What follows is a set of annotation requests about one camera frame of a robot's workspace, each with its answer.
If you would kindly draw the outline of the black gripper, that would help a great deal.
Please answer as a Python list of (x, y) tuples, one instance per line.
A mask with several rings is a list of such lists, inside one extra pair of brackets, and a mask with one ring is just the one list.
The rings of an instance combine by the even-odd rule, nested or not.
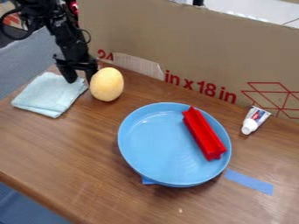
[(66, 81), (74, 83), (78, 79), (77, 70), (86, 71), (87, 81), (91, 81), (94, 74), (99, 71), (98, 60), (93, 56), (87, 56), (81, 60), (65, 59), (62, 54), (55, 54), (54, 59)]

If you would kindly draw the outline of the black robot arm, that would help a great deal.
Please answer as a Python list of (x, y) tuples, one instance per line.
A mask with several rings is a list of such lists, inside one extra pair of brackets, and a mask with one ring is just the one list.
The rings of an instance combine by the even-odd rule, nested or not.
[(54, 58), (66, 81), (75, 82), (79, 77), (78, 70), (86, 72), (86, 78), (91, 81), (99, 65), (90, 55), (89, 41), (71, 17), (67, 5), (61, 0), (17, 0), (17, 2), (21, 5), (22, 18), (30, 22), (30, 27), (46, 26), (55, 37), (61, 53), (57, 53)]

